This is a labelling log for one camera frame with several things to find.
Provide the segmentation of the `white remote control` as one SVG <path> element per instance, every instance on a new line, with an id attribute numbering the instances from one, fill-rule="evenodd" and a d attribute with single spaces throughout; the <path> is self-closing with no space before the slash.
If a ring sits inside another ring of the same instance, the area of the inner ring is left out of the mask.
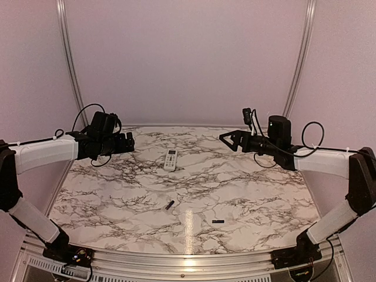
<path id="1" fill-rule="evenodd" d="M 164 170 L 168 172 L 173 172 L 176 170 L 177 163 L 177 149 L 167 149 L 165 161 L 164 161 Z"/>

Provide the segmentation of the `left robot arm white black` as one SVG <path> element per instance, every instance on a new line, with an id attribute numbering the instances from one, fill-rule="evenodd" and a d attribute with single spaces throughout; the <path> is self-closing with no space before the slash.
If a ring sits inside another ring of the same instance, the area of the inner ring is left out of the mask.
<path id="1" fill-rule="evenodd" d="M 37 167 L 58 162 L 112 157 L 133 152 L 132 133 L 122 132 L 122 123 L 114 113 L 96 112 L 81 131 L 28 142 L 1 142 L 1 210 L 23 228 L 29 229 L 61 261 L 74 257 L 69 236 L 33 204 L 24 199 L 18 187 L 18 175 Z"/>

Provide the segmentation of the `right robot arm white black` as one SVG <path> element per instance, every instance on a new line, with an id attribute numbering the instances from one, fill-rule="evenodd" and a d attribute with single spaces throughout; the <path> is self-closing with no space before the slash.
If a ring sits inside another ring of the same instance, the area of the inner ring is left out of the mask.
<path id="1" fill-rule="evenodd" d="M 305 262 L 319 243 L 344 231 L 375 208 L 375 154 L 371 148 L 292 145 L 291 122 L 286 117 L 270 116 L 266 134 L 261 130 L 256 111 L 245 109 L 243 119 L 250 131 L 235 130 L 219 136 L 232 151 L 241 149 L 244 153 L 271 156 L 285 170 L 324 173 L 348 180 L 345 199 L 297 237 L 296 246 L 291 250 L 291 258 L 296 263 Z"/>

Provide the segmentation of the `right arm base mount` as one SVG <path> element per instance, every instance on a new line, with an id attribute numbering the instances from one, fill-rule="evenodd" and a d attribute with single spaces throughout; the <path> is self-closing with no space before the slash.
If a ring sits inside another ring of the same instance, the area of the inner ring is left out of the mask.
<path id="1" fill-rule="evenodd" d="M 271 262 L 275 269 L 310 264 L 320 259 L 322 259 L 322 254 L 318 247 L 308 251 L 299 251 L 297 247 L 289 247 L 271 252 Z"/>

